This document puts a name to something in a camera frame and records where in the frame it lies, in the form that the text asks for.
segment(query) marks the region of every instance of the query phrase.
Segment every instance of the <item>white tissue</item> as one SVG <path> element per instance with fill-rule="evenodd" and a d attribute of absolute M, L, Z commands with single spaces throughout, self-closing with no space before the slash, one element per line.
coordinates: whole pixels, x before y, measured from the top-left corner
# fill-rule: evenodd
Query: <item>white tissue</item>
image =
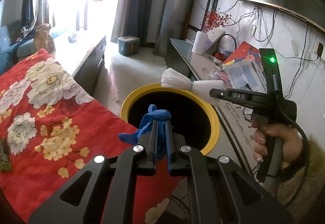
<path fill-rule="evenodd" d="M 209 48 L 208 43 L 210 43 L 208 34 L 198 31 L 196 33 L 192 52 L 196 54 L 203 54 L 203 52 Z"/>
<path fill-rule="evenodd" d="M 172 68 L 163 72 L 161 86 L 164 88 L 188 90 L 214 106 L 218 106 L 220 100 L 210 97 L 210 90 L 212 88 L 225 89 L 222 80 L 200 80 L 192 82 L 189 78 Z"/>

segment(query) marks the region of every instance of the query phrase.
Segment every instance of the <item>metal screw cap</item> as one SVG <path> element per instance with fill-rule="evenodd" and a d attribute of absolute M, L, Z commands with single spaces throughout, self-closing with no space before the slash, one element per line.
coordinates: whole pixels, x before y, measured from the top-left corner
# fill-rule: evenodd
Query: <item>metal screw cap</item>
<path fill-rule="evenodd" d="M 184 153 L 188 153 L 191 150 L 191 147 L 184 145 L 181 147 L 181 151 Z"/>
<path fill-rule="evenodd" d="M 143 150 L 143 146 L 142 145 L 136 145 L 136 146 L 133 147 L 133 150 L 135 152 L 137 152 L 137 153 L 141 152 Z"/>
<path fill-rule="evenodd" d="M 229 157 L 228 156 L 220 156 L 219 161 L 222 162 L 223 164 L 226 164 L 229 162 Z"/>
<path fill-rule="evenodd" d="M 105 157 L 102 156 L 102 155 L 97 155 L 97 156 L 94 158 L 94 161 L 95 161 L 95 163 L 100 164 L 100 163 L 102 163 L 102 162 L 105 161 Z"/>

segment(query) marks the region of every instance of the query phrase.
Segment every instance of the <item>trigger handle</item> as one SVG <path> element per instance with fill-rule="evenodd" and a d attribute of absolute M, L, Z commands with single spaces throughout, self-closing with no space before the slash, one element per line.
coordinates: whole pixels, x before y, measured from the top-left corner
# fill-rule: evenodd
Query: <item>trigger handle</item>
<path fill-rule="evenodd" d="M 258 116 L 259 130 L 265 135 L 265 147 L 268 149 L 268 155 L 264 156 L 263 162 L 259 163 L 256 178 L 271 186 L 276 183 L 276 176 L 283 159 L 283 140 L 279 137 L 267 135 L 261 128 L 263 125 L 272 123 L 275 122 L 266 117 Z"/>

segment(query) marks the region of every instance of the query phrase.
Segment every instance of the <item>white peony pattern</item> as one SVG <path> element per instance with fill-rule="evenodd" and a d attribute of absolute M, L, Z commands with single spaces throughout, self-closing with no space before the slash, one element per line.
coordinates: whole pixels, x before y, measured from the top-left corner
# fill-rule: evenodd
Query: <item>white peony pattern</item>
<path fill-rule="evenodd" d="M 73 96 L 76 96 L 79 105 L 93 100 L 60 65 L 48 64 L 43 70 L 33 75 L 38 79 L 30 85 L 32 89 L 27 93 L 28 103 L 33 104 L 35 109 L 44 104 L 53 106 L 60 99 Z"/>
<path fill-rule="evenodd" d="M 155 224 L 159 219 L 160 215 L 165 211 L 170 200 L 165 198 L 162 202 L 158 203 L 156 207 L 149 208 L 146 212 L 145 223 L 146 224 Z"/>
<path fill-rule="evenodd" d="M 55 69 L 62 69 L 62 67 L 56 63 L 53 57 L 48 58 L 46 61 L 41 61 L 30 67 L 25 78 L 30 81 L 40 80 L 47 76 L 47 72 L 53 71 Z"/>
<path fill-rule="evenodd" d="M 7 131 L 11 153 L 19 154 L 26 148 L 29 139 L 36 136 L 35 118 L 31 118 L 29 112 L 17 115 Z"/>
<path fill-rule="evenodd" d="M 4 114 L 11 104 L 16 106 L 21 101 L 24 92 L 29 85 L 30 81 L 26 78 L 20 82 L 16 81 L 13 83 L 0 98 L 0 114 Z"/>

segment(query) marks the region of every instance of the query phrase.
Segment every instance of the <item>yellow trash bin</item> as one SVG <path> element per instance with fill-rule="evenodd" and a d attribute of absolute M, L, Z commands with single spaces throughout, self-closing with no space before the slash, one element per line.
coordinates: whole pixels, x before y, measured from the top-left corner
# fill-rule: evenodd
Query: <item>yellow trash bin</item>
<path fill-rule="evenodd" d="M 220 123 L 213 107 L 189 91 L 150 84 L 128 95 L 122 105 L 121 118 L 139 128 L 150 104 L 168 110 L 173 132 L 184 136 L 188 145 L 206 155 L 217 144 Z"/>

